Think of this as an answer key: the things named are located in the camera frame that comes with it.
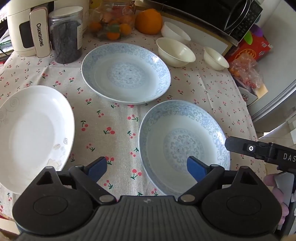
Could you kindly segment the hand in purple glove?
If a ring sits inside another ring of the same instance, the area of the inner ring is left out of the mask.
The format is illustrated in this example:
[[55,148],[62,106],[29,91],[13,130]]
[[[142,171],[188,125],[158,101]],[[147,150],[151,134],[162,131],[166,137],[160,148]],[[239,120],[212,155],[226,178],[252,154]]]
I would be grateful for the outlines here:
[[286,204],[284,204],[283,200],[284,200],[284,194],[283,192],[278,188],[275,178],[278,176],[279,174],[269,174],[267,176],[265,176],[263,178],[263,182],[266,186],[272,187],[272,193],[273,195],[276,197],[276,199],[278,200],[278,202],[281,205],[281,209],[282,209],[282,215],[281,215],[281,219],[279,221],[279,225],[283,225],[284,221],[285,221],[285,217],[289,214],[289,210]]

